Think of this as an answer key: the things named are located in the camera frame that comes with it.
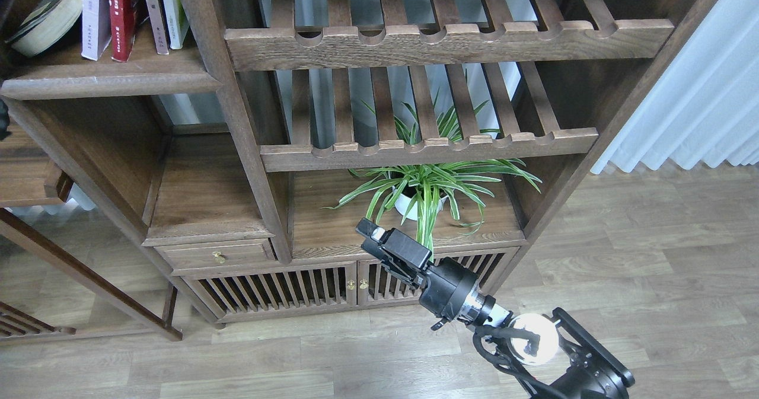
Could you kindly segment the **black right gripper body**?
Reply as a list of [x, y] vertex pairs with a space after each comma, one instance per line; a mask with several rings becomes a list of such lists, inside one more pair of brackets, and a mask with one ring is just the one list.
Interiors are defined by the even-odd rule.
[[435, 264], [431, 251], [397, 229], [390, 229], [381, 264], [412, 290], [421, 290], [420, 304], [440, 318], [472, 324], [478, 319], [477, 275], [451, 258]]

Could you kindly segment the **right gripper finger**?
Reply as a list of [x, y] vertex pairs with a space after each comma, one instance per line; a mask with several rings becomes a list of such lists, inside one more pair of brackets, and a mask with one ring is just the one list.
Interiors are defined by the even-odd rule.
[[387, 242], [387, 238], [390, 236], [390, 231], [386, 231], [367, 218], [359, 221], [355, 231], [363, 236], [365, 241]]
[[361, 245], [361, 248], [363, 248], [363, 250], [366, 251], [366, 253], [374, 256], [374, 258], [378, 259], [379, 261], [385, 261], [385, 252], [382, 250], [381, 246], [374, 240], [364, 240], [364, 242]]

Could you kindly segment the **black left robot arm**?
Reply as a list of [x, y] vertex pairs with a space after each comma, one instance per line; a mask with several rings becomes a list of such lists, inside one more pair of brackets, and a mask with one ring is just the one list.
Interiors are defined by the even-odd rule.
[[[7, 21], [8, 15], [11, 12], [12, 5], [15, 0], [1, 0], [1, 29]], [[10, 69], [9, 56], [7, 51], [7, 45], [1, 39], [1, 75], [2, 80], [7, 75]], [[10, 125], [10, 116], [8, 115], [8, 107], [5, 102], [1, 101], [1, 141], [8, 137], [11, 132], [8, 131]]]

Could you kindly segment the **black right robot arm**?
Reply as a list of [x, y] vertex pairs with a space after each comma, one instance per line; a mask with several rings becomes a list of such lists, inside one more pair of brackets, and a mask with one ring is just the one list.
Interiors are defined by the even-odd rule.
[[434, 264], [431, 250], [397, 229], [362, 219], [363, 250], [412, 290], [439, 318], [433, 329], [460, 321], [473, 345], [499, 372], [512, 375], [531, 398], [627, 398], [634, 376], [561, 308], [550, 317], [515, 315], [480, 292], [477, 275], [451, 258]]

